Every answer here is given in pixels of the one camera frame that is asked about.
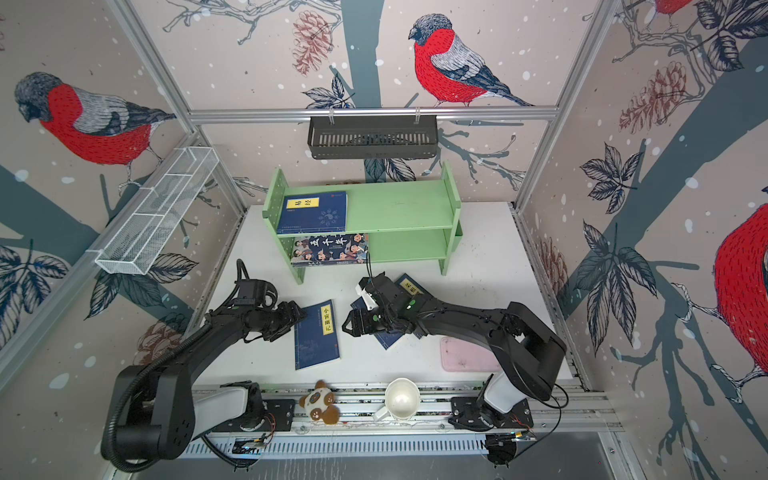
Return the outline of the blue book with yellow label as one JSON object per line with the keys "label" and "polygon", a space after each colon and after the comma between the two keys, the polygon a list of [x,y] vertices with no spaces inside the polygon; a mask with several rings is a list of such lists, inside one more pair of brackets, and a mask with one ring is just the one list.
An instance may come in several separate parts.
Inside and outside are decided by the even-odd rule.
{"label": "blue book with yellow label", "polygon": [[288,196],[277,234],[342,233],[346,230],[347,206],[344,191]]}

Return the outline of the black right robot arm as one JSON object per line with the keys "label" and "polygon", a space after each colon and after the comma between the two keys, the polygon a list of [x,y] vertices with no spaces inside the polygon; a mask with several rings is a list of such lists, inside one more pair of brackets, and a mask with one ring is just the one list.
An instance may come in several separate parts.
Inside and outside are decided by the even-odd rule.
{"label": "black right robot arm", "polygon": [[353,336],[378,333],[451,337],[490,351],[500,371],[476,398],[454,397],[448,422],[486,432],[527,425],[514,415],[518,404],[547,403],[566,353],[563,340],[526,305],[480,309],[444,302],[419,288],[412,292],[385,274],[358,284],[366,306],[353,309],[342,330]]}

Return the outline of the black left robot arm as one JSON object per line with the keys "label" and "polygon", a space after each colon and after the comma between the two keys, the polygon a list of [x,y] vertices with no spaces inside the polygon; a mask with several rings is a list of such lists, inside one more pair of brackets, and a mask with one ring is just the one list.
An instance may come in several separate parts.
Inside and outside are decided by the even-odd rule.
{"label": "black left robot arm", "polygon": [[151,363],[118,374],[101,442],[102,457],[116,469],[136,473],[176,459],[192,440],[208,444],[208,432],[234,419],[266,423],[275,432],[277,421],[255,382],[224,384],[203,399],[193,395],[197,378],[230,346],[274,342],[307,317],[296,302],[279,301],[273,284],[250,277],[243,261],[236,267],[233,290],[202,327]]}

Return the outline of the colourful cartoon cover book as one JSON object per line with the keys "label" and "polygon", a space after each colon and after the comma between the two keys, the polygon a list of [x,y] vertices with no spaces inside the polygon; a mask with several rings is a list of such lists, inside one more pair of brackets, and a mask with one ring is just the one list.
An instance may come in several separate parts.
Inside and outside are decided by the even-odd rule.
{"label": "colourful cartoon cover book", "polygon": [[297,267],[362,264],[366,262],[369,237],[364,233],[297,237],[290,261]]}

